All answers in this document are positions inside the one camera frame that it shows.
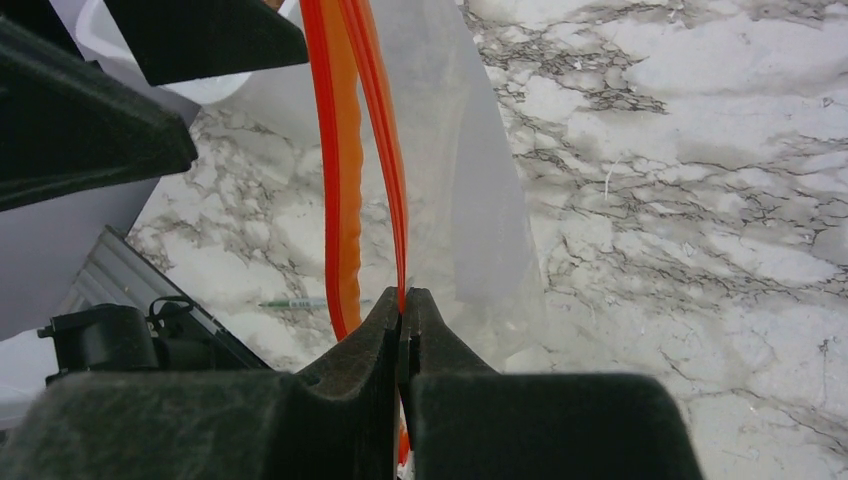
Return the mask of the clear zip bag orange zipper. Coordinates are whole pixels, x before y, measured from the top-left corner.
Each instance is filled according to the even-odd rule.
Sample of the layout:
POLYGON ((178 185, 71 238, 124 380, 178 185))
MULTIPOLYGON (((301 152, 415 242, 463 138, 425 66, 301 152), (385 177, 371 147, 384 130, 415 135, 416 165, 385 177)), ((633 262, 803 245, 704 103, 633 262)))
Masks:
POLYGON ((543 311, 524 196, 452 1, 304 1, 336 344, 280 380, 271 479, 494 478, 497 352, 543 311))

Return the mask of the white plastic bin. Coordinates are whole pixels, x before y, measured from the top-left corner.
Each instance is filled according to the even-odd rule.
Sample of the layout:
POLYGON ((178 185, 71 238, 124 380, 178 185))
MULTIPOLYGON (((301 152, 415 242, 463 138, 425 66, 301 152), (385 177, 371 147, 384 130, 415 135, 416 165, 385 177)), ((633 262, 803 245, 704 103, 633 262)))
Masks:
POLYGON ((297 1, 76 1, 85 49, 202 106, 240 109, 314 136, 317 116, 297 1))

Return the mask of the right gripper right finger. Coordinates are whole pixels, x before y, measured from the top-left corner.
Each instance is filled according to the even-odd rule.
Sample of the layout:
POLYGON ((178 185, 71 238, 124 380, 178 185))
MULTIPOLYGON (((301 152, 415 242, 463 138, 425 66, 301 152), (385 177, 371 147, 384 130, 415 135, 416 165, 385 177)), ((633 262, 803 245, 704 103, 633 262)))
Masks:
POLYGON ((681 415, 627 373, 501 374, 413 288, 401 316, 401 395, 419 479, 699 479, 681 415))

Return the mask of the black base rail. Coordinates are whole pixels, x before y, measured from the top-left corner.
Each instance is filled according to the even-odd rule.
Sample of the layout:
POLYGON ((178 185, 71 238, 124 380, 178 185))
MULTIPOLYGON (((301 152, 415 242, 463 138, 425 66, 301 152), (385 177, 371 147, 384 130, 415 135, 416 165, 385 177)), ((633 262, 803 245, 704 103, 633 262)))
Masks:
POLYGON ((211 371, 267 363, 107 226, 41 339, 52 340, 57 370, 211 371))

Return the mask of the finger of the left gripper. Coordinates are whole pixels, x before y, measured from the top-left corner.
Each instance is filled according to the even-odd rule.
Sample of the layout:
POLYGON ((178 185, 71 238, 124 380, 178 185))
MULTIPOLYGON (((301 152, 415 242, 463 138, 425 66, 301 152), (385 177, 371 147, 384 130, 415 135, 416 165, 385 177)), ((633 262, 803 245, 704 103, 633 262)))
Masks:
POLYGON ((308 62, 300 28, 260 0, 106 0, 148 83, 308 62))
POLYGON ((1 20, 1 208, 187 171, 183 119, 1 20))

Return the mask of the green pen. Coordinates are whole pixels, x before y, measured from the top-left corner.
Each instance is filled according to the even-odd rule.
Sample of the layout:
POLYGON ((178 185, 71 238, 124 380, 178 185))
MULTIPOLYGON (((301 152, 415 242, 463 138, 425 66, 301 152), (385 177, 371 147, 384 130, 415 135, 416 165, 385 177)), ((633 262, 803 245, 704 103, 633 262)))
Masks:
POLYGON ((258 306, 267 309, 309 310, 328 308, 329 302, 325 298, 287 298, 261 302, 258 306))

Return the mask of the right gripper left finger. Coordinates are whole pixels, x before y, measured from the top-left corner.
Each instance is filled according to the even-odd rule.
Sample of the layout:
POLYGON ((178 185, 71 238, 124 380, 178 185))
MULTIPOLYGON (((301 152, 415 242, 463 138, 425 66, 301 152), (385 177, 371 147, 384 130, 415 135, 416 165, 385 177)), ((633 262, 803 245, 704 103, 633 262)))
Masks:
POLYGON ((392 479, 399 311, 297 373, 91 372, 34 402, 1 450, 5 479, 392 479))

